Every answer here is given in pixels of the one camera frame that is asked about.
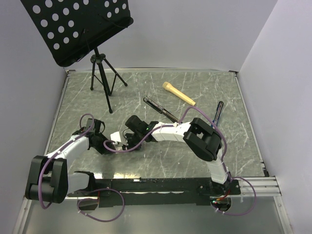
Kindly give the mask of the black stapler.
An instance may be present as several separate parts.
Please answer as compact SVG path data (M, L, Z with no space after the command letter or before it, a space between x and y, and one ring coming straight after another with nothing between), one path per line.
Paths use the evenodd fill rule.
M168 110L166 110L164 107L153 101L150 97L145 96L143 98L143 101L148 104L150 107L152 107L154 110L156 110L158 113L164 115L167 117L171 122L179 122L182 123L178 118L176 118L173 114L171 114Z

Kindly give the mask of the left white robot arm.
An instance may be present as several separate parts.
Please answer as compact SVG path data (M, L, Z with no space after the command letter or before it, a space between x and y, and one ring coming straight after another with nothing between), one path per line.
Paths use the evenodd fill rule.
M65 197L80 190L90 196L96 191L96 179L92 172L75 171L68 174L74 160L94 148L101 155L111 152L104 146L105 124L89 118L86 126L75 131L70 139L55 151L45 156L35 156L30 165L25 197L41 203L61 203Z

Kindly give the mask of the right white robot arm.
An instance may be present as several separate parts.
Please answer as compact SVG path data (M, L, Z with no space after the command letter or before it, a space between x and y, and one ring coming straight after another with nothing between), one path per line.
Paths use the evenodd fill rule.
M230 188L228 169L221 159L223 151L221 136L208 123L195 117L191 122L163 123L152 121L147 124L137 116L125 123L132 133L126 134L127 147L133 148L143 139L146 142L176 141L188 145L192 152L208 163L213 189L224 194Z

